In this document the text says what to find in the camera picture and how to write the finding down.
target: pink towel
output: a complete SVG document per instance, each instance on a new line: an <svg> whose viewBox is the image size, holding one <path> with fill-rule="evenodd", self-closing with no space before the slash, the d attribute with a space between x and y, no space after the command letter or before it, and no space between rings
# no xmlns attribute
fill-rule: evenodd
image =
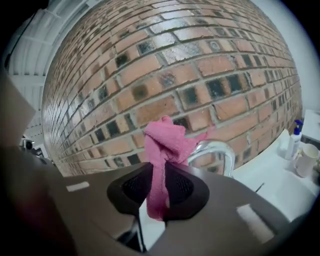
<svg viewBox="0 0 320 256"><path fill-rule="evenodd" d="M156 220L162 221L169 206L169 195L166 189L165 163L188 165L188 157L197 144L207 138L207 133L195 138L185 138L186 128L175 125L169 116L160 121L150 122L144 130L144 149L147 158L153 164L152 185L146 199L147 213Z"/></svg>

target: white mug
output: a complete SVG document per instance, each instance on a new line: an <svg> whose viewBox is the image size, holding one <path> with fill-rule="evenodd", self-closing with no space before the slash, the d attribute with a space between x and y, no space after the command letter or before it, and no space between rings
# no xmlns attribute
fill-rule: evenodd
<svg viewBox="0 0 320 256"><path fill-rule="evenodd" d="M298 175L306 177L311 174L318 159L318 149L312 144L302 146L301 153L297 156L295 168Z"/></svg>

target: soap dispenser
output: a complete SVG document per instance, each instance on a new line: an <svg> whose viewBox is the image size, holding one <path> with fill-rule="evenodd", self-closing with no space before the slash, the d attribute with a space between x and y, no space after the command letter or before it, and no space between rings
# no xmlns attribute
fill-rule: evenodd
<svg viewBox="0 0 320 256"><path fill-rule="evenodd" d="M289 145L285 154L285 159L291 160L297 153L299 148L299 142L301 141L301 130L304 124L301 120L295 120L296 127L294 128L293 134L290 136Z"/></svg>

